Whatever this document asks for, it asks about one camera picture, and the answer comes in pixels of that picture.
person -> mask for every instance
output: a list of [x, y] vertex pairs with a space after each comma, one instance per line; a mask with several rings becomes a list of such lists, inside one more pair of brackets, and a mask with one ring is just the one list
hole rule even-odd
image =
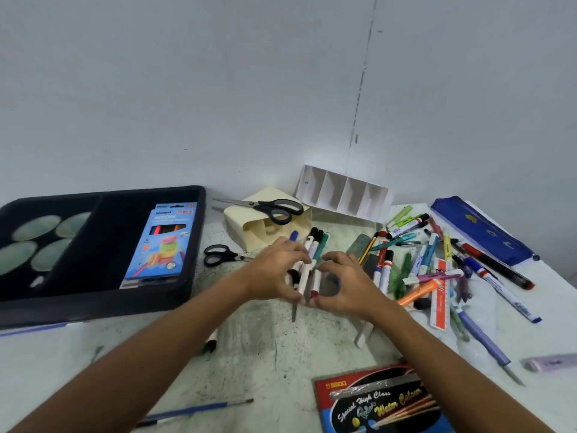
[[[386, 298], [353, 254], [328, 252], [323, 259], [319, 269], [339, 277], [340, 291], [313, 298], [309, 305], [373, 323], [415, 369], [456, 432], [552, 432], [429, 334], [404, 307]], [[11, 433], [130, 431], [206, 338], [242, 304], [273, 298], [305, 304], [305, 298], [285, 284], [287, 270], [297, 261], [310, 262], [306, 249], [279, 238], [253, 261], [80, 372]]]

black plastic container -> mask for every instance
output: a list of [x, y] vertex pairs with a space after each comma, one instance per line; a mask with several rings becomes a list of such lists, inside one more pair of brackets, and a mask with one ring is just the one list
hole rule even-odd
[[[197, 203], [184, 269], [173, 282], [119, 290], [147, 223], [159, 203]], [[31, 197], [0, 208], [0, 248], [12, 233], [45, 215], [62, 219], [91, 214], [50, 272], [39, 273], [31, 259], [0, 275], [0, 327], [82, 321], [175, 308], [188, 300], [200, 244], [206, 191], [201, 186]], [[55, 229], [32, 239], [35, 252], [61, 240]], [[44, 281], [30, 287], [38, 277]]]

wall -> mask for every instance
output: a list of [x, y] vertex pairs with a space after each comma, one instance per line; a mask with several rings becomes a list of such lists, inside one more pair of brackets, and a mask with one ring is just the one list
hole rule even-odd
[[0, 204], [184, 184], [292, 191], [313, 163], [395, 188], [399, 203], [465, 196], [569, 276], [576, 234], [547, 217], [577, 208], [576, 8], [3, 0]]

white cardboard divider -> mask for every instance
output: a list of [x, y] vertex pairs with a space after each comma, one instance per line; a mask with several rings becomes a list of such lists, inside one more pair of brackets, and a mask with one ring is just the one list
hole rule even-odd
[[304, 166], [295, 197], [312, 207], [386, 222], [394, 193], [387, 187], [314, 166]]

blue pencil case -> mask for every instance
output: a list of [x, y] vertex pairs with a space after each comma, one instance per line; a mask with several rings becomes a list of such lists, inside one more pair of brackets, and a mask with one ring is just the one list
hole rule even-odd
[[468, 235], [483, 250], [509, 266], [531, 257], [539, 259], [523, 242], [503, 231], [459, 196], [436, 199], [431, 209]]

